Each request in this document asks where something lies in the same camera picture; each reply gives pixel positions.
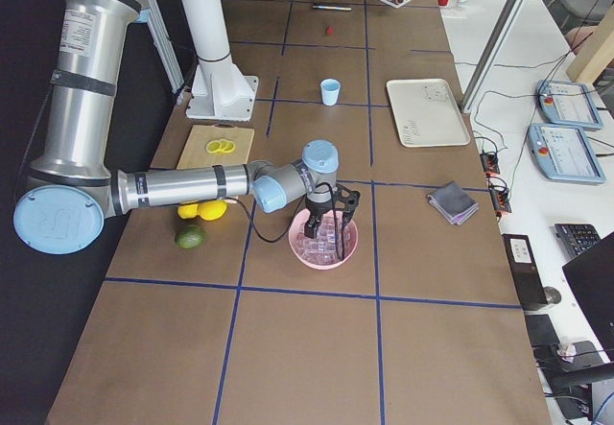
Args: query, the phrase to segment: folded cloth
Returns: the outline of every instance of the folded cloth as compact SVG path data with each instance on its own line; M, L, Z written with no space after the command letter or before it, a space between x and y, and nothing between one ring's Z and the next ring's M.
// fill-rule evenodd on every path
M429 203L452 225L460 225L480 207L452 181L427 195Z

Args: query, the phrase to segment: white desk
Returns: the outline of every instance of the white desk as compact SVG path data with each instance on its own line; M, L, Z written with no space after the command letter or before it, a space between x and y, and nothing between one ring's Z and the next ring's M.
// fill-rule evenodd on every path
M464 5L442 10L463 90L469 83L475 64L480 59L505 3L506 0L469 0ZM535 66L555 60L568 50L564 37L542 0L528 0L495 63ZM573 54L569 55L557 69L555 80L569 80L566 69L573 58ZM502 178L508 184L512 182L513 170L517 164L511 190L513 212L503 217L500 230L502 233L526 234L530 237L543 285L555 287L561 292L561 303L546 310L556 333L562 342L588 340L599 349L601 345L565 282L561 267L568 259L555 237L553 225L593 224L602 237L614 230L614 157L600 158L607 177L607 182L603 185L578 185L547 180L532 160L528 146L525 145L523 149L531 117L533 116L534 123L544 122L540 110L533 115L534 98L510 99L494 93L485 93L490 90L510 96L532 94L536 82L546 78L554 66L554 63L532 69L494 66L471 112L471 120L473 129L494 140L500 149L504 147L504 142L493 130L497 130L505 138L505 146L508 148L499 152L499 165ZM597 94L593 94L593 98L598 106L602 106ZM587 134L614 143L614 121L606 111L602 112L602 119L604 129ZM483 144L482 140L477 142L479 146ZM594 142L591 142L591 145L597 153L610 153L612 150ZM488 142L484 142L484 149L493 150ZM548 400L548 404L553 423L564 424L564 418L555 401ZM588 421L578 420L575 423Z

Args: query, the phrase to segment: cutting board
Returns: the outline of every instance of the cutting board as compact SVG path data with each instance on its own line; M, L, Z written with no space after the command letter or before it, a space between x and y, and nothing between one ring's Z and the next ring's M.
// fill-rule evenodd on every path
M232 153L208 153L206 145L211 140L232 140L236 147ZM229 125L195 125L190 131L177 169L205 168L213 165L232 166L248 162L253 140L253 130Z

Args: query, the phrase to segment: blue joint cap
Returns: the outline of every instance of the blue joint cap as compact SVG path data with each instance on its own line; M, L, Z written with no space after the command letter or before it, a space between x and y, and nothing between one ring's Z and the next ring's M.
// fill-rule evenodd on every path
M332 174L339 169L339 154L327 140L313 140L303 149L303 162L312 171Z
M288 204L286 192L281 184L270 176L263 176L253 182L253 196L267 214Z
M24 195L12 216L19 238L48 254L69 254L88 246L103 229L105 215L88 194L74 187L46 185Z
M147 24L150 21L152 10L143 10L138 14L138 17L134 21L135 24Z

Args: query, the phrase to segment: lemon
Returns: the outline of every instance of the lemon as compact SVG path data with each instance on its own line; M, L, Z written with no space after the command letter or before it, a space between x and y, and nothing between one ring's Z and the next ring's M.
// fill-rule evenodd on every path
M199 204L193 202L192 204L182 204L177 208L177 214L182 219L194 219L199 215Z
M202 202L199 204L198 214L206 221L215 221L224 215L227 208L228 205L222 200Z
M200 225L189 224L175 235L175 244L182 249L191 249L201 245L206 237Z

